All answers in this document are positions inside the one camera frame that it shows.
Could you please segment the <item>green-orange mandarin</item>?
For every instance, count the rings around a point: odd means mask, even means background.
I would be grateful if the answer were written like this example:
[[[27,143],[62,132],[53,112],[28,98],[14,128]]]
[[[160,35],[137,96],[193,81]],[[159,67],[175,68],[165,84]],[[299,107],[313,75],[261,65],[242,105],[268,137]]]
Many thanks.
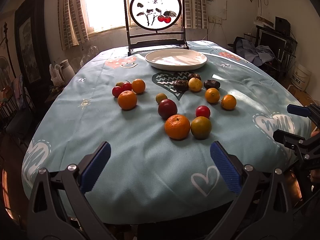
[[[204,116],[196,117],[191,122],[191,133],[198,140],[207,139],[212,130],[212,123]]]

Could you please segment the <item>orange kumquat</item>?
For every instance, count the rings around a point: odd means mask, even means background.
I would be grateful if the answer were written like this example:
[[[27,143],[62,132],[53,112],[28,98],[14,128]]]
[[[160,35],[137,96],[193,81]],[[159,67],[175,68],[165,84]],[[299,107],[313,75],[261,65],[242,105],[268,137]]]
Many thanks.
[[[221,100],[221,106],[223,109],[231,111],[236,107],[236,98],[231,94],[225,95]]]
[[[216,88],[209,88],[206,90],[204,97],[208,103],[218,103],[220,92]]]

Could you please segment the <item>small red tomato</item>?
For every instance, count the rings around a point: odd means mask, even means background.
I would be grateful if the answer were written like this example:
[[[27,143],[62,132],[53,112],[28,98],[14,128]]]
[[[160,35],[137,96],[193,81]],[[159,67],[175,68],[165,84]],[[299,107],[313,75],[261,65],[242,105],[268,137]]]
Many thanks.
[[[207,106],[199,106],[197,107],[196,111],[195,111],[195,115],[196,117],[205,117],[205,118],[210,118],[210,109]]]

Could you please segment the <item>large front orange mandarin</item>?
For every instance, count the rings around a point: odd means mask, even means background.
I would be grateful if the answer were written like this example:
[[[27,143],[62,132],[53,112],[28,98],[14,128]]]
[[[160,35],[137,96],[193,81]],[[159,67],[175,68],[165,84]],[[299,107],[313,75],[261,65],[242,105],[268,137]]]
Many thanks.
[[[172,115],[166,120],[164,130],[171,139],[183,140],[190,132],[190,121],[183,115]]]

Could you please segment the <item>dark passion fruit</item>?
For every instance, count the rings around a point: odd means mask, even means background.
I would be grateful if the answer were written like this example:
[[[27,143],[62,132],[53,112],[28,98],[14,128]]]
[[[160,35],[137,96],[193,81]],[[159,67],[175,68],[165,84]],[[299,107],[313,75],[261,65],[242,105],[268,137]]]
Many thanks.
[[[189,89],[188,80],[175,80],[173,86],[180,92],[185,92]]]
[[[216,80],[206,80],[203,83],[205,89],[210,89],[210,88],[215,88],[215,89],[219,89],[221,84],[219,83],[219,81]]]
[[[201,77],[199,74],[196,74],[196,73],[190,73],[188,74],[188,80],[192,79],[192,78],[196,78],[196,79],[199,79],[201,80]]]

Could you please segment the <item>dark passion fruit back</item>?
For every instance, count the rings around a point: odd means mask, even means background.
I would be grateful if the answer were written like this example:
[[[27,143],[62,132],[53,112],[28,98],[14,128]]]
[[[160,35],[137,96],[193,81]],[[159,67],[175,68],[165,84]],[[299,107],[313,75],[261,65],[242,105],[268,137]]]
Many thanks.
[[[199,79],[201,80],[201,77],[199,74],[196,74],[196,73],[190,73],[188,74],[188,80],[192,79],[192,78],[196,78],[196,79]]]

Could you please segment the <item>small yellow-green fruit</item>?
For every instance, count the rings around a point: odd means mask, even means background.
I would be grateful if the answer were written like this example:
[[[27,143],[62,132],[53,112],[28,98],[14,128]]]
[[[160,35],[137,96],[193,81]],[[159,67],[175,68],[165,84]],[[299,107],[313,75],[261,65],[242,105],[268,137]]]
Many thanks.
[[[168,97],[164,93],[159,93],[156,95],[155,99],[158,104],[161,103],[162,100],[167,99]]]

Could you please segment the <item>red cherry tomato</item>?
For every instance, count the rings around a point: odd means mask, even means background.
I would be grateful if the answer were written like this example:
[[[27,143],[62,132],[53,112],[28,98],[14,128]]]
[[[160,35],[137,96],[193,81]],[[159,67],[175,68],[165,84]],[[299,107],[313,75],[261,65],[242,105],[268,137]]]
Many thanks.
[[[130,82],[125,82],[122,85],[122,90],[123,91],[131,91],[132,90],[132,84]]]
[[[115,98],[118,98],[118,96],[120,96],[120,94],[123,92],[123,89],[122,87],[120,86],[115,86],[112,88],[112,95],[115,97]]]

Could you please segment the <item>red cherry tomato back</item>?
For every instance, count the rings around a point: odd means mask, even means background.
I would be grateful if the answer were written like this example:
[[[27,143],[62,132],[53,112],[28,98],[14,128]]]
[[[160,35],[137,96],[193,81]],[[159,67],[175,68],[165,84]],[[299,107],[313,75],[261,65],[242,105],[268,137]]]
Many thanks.
[[[122,85],[122,90],[123,91],[131,91],[132,90],[132,84],[130,82],[125,82]]]

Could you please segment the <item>small green fruit back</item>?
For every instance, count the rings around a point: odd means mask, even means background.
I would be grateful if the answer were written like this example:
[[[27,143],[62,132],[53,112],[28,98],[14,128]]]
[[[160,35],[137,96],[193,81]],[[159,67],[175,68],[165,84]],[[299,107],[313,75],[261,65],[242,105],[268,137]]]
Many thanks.
[[[116,86],[122,87],[123,84],[124,84],[123,82],[118,82],[118,83],[116,83]]]

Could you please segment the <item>white bucket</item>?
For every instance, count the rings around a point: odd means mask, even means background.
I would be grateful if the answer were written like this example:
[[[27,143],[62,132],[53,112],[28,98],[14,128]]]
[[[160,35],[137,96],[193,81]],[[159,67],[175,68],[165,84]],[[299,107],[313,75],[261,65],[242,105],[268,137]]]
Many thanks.
[[[300,63],[296,63],[292,72],[291,82],[301,91],[305,91],[311,76],[311,71],[303,67]]]

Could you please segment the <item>white plastic bag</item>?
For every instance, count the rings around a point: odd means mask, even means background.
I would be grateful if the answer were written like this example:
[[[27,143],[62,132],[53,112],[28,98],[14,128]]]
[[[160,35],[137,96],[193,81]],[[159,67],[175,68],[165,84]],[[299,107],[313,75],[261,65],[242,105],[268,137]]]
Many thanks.
[[[61,75],[61,67],[58,64],[56,64],[55,66],[50,64],[49,72],[50,72],[51,81],[54,86],[61,87],[65,84]]]

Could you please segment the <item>white thermos jug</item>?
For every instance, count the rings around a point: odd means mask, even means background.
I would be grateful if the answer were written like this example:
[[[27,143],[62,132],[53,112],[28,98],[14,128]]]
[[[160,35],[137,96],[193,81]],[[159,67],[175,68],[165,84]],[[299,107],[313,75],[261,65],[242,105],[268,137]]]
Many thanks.
[[[63,60],[60,63],[60,75],[61,75],[62,79],[64,80],[65,85],[68,85],[68,83],[74,77],[75,72],[74,72],[72,66],[69,64],[68,60]]]

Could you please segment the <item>left checkered curtain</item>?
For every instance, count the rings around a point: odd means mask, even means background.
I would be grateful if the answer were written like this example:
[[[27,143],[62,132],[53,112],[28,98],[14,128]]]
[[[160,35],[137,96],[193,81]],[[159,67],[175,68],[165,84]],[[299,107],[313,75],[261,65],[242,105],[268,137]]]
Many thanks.
[[[57,0],[57,13],[62,50],[88,41],[82,0]]]

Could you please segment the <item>dark framed wall picture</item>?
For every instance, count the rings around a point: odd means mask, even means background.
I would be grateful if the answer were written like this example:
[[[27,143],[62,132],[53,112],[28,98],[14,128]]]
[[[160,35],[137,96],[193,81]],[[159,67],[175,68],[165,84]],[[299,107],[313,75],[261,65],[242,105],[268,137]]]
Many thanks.
[[[15,11],[14,34],[23,84],[36,103],[49,96],[52,84],[44,28],[44,0],[25,0]]]

